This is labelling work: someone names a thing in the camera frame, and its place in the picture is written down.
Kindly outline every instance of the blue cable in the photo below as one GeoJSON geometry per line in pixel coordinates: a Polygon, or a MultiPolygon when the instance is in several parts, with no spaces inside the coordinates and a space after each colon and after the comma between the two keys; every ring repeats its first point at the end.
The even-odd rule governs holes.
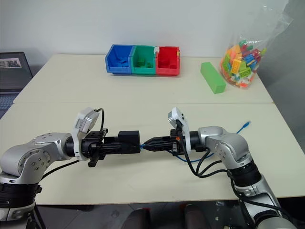
{"type": "MultiPolygon", "coordinates": [[[[246,122],[246,123],[242,126],[242,128],[240,128],[240,130],[237,131],[236,133],[239,134],[239,132],[241,132],[241,131],[242,131],[244,128],[246,128],[249,124],[250,124],[250,121],[249,121],[249,122],[246,122]]],[[[145,146],[145,144],[142,144],[142,145],[140,145],[140,148],[143,149],[144,146],[145,146]]],[[[214,155],[214,153],[211,153],[210,155],[206,156],[206,158],[211,157],[211,156],[213,156],[213,155],[214,155]]],[[[182,160],[183,162],[187,162],[187,160],[185,160],[185,159],[183,159],[183,158],[181,158],[181,157],[179,157],[179,156],[176,156],[176,158],[182,160]]],[[[194,160],[194,161],[191,161],[191,163],[198,162],[198,161],[200,161],[200,160],[201,160],[201,159],[194,160]]]]}

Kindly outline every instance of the red plastic bin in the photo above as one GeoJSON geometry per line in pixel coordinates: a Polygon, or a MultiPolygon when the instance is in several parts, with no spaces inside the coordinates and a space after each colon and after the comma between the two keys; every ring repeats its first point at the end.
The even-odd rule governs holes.
{"type": "Polygon", "coordinates": [[[159,46],[157,52],[157,75],[179,75],[180,50],[179,47],[159,46]]]}

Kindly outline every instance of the green plastic bin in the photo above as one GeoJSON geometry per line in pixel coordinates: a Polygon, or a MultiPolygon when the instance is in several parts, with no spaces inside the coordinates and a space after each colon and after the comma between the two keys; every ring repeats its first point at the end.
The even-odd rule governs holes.
{"type": "Polygon", "coordinates": [[[135,45],[132,52],[132,74],[156,75],[155,46],[135,45]]]}

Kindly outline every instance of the plastic bag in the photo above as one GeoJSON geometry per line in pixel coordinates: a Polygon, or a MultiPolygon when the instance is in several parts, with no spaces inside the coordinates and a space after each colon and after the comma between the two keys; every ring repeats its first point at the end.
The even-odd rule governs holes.
{"type": "Polygon", "coordinates": [[[221,73],[227,82],[241,88],[248,87],[267,46],[291,22],[290,17],[267,6],[259,10],[254,20],[245,22],[244,28],[234,33],[220,63],[221,73]]]}

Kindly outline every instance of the laptop screen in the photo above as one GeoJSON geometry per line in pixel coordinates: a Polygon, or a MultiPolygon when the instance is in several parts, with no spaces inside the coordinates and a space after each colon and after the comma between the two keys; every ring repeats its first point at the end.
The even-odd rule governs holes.
{"type": "Polygon", "coordinates": [[[0,94],[19,93],[31,79],[23,52],[0,52],[0,94]]]}

